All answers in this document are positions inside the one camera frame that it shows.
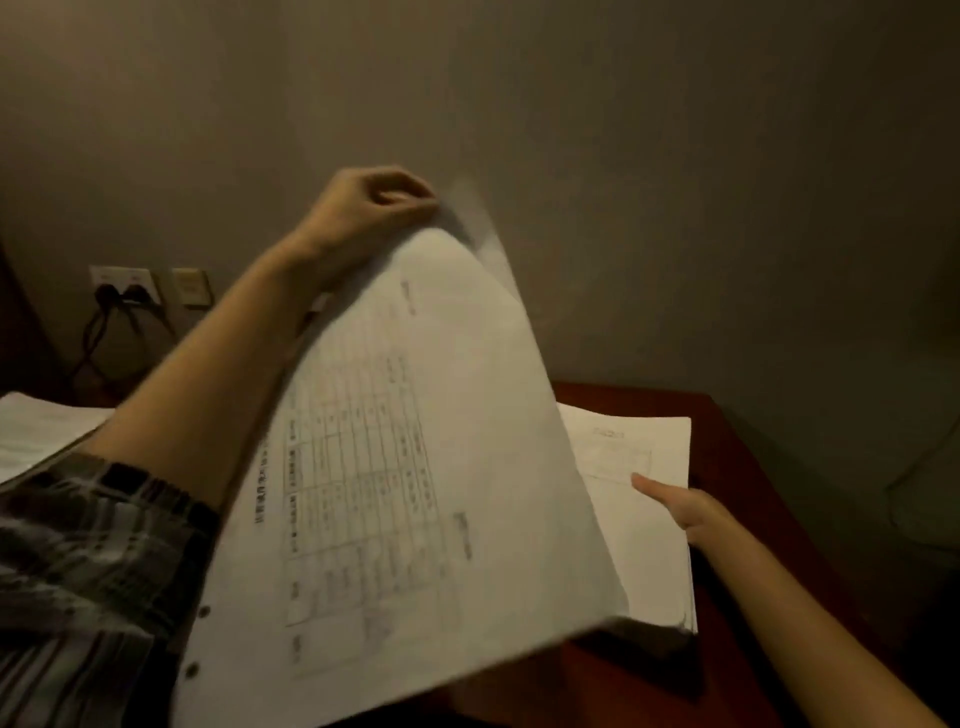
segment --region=wooden desk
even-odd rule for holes
[[[876,641],[843,585],[707,395],[582,384],[557,400],[608,415],[690,417],[690,485],[721,500],[864,644]],[[451,689],[465,715],[494,723],[589,726],[768,726],[796,707],[707,563],[694,561],[699,637],[667,661],[620,667],[580,643],[471,677]]]

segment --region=wall socket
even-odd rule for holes
[[[90,279],[94,289],[106,283],[112,285],[121,294],[132,285],[142,285],[156,305],[163,305],[160,292],[156,288],[154,275],[149,268],[121,268],[116,265],[91,265]]]

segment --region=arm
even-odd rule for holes
[[[714,498],[632,480],[707,557],[812,725],[944,725]]]
[[[437,208],[395,167],[338,173],[83,450],[167,480],[220,509],[313,300]]]

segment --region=black and white plaid fabric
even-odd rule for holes
[[[78,452],[0,485],[0,726],[124,722],[218,526],[162,480]]]

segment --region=person's right arm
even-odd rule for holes
[[[707,557],[811,725],[944,725],[715,498],[632,480]]]

